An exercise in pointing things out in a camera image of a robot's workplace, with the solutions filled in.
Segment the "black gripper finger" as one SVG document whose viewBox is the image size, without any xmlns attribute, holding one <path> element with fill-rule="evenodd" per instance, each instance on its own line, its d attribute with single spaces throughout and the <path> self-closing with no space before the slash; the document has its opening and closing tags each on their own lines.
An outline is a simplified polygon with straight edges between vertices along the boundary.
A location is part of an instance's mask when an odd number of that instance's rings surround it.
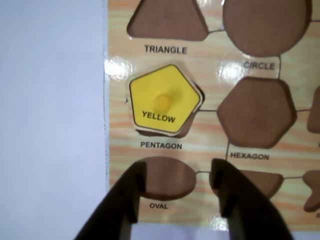
<svg viewBox="0 0 320 240">
<path fill-rule="evenodd" d="M 231 240 L 292 240 L 284 219 L 239 169 L 228 161 L 211 161 L 211 189 L 219 199 L 219 212 L 227 219 Z"/>
<path fill-rule="evenodd" d="M 112 186 L 83 225 L 76 240 L 129 240 L 146 191 L 147 163 L 134 162 Z"/>
</svg>

